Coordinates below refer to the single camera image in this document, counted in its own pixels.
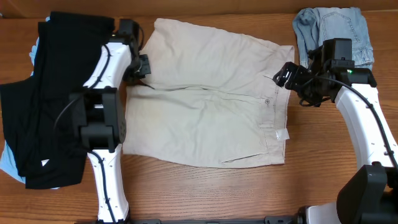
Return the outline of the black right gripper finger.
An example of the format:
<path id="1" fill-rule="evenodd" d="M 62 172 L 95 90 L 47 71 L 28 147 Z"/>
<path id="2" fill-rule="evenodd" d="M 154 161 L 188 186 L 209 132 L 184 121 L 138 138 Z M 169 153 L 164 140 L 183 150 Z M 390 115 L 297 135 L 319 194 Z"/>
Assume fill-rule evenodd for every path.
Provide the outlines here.
<path id="1" fill-rule="evenodd" d="M 281 88 L 284 87 L 286 83 L 286 78 L 284 73 L 276 73 L 272 80 L 275 82 L 275 84 Z"/>
<path id="2" fill-rule="evenodd" d="M 289 77 L 294 70 L 293 62 L 286 62 L 282 68 L 276 73 L 277 77 Z"/>

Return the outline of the beige khaki shorts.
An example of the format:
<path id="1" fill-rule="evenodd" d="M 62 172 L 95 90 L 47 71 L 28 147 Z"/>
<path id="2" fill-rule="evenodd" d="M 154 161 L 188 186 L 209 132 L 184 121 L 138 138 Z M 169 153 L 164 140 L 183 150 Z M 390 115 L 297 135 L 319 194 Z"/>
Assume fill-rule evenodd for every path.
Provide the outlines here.
<path id="1" fill-rule="evenodd" d="M 291 45 L 157 19 L 143 52 L 151 72 L 126 89 L 125 154 L 195 167 L 283 164 L 290 92 L 273 76 Z"/>

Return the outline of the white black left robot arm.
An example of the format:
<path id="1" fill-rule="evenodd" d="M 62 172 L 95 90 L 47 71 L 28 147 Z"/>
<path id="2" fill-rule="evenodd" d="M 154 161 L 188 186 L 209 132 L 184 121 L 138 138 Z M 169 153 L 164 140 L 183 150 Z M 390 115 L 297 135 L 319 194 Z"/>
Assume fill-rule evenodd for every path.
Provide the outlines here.
<path id="1" fill-rule="evenodd" d="M 127 124 L 119 87 L 149 71 L 136 38 L 112 37 L 82 88 L 70 95 L 74 135 L 91 162 L 98 195 L 97 223 L 131 223 L 121 172 Z"/>

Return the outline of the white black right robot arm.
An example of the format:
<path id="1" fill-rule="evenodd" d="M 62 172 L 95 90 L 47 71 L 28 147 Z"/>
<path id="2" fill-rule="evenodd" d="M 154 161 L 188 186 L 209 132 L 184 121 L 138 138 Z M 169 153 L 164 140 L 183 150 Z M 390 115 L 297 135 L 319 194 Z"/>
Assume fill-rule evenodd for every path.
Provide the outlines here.
<path id="1" fill-rule="evenodd" d="M 302 106 L 330 100 L 343 116 L 358 171 L 333 203 L 305 209 L 298 223 L 397 223 L 397 143 L 379 104 L 376 81 L 352 60 L 330 60 L 315 68 L 287 62 L 276 85 L 297 92 Z"/>

